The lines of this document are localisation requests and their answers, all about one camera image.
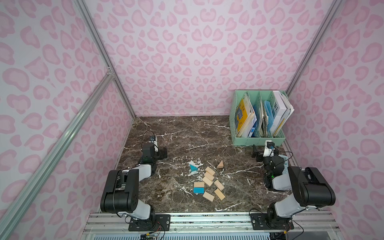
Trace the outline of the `teal triangle block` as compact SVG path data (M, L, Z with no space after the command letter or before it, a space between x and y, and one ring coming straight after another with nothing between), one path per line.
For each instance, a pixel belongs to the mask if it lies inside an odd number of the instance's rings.
M189 166L190 166L190 170L191 170L191 172L197 172L197 171L199 170L199 168L196 167L196 166L193 165L193 164L189 164Z

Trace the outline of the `wooden triangle block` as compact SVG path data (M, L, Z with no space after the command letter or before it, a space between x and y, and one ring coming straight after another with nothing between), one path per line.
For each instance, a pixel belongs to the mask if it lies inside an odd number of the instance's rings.
M224 162L220 161L220 163L217 165L217 169L223 169L224 168Z

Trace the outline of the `wooden block top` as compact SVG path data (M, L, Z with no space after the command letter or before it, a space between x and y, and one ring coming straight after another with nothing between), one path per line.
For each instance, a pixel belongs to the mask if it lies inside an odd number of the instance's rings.
M207 173L209 173L210 175L212 175L212 176L214 176L215 173L216 173L216 172L215 172L214 170L212 170L210 167L206 167L205 171L206 171Z

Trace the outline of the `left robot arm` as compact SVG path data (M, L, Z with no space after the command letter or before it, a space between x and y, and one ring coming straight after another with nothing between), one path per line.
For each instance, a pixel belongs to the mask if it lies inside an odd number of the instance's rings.
M102 194L100 208L103 213L129 216L134 220L153 223L155 212L151 205L139 200L139 183L155 174L157 161L166 159L166 148L158 148L154 143L142 146L142 156L138 165L128 170L109 172Z

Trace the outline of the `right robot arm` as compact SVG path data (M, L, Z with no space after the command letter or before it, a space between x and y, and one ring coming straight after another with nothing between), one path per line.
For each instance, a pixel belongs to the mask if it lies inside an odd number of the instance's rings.
M265 169L264 183L270 191L292 191L285 199L270 204L265 214L251 214L255 224L270 229L293 228L292 217L310 209L332 206L336 195L317 168L288 166L289 158L280 155L275 143L267 141L263 152L253 146L252 157Z

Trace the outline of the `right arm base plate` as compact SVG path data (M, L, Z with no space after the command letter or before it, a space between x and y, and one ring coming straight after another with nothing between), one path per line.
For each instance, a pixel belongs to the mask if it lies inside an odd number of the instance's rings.
M253 230L279 230L290 231L293 230L294 224L290 218L281 218L276 215L269 216L268 214L251 214L251 223Z

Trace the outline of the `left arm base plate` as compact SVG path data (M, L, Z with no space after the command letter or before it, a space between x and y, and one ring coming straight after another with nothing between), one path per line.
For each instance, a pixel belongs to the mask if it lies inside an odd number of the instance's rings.
M154 232L158 229L169 231L171 216L164 214L150 215L147 220L131 218L129 222L129 232Z

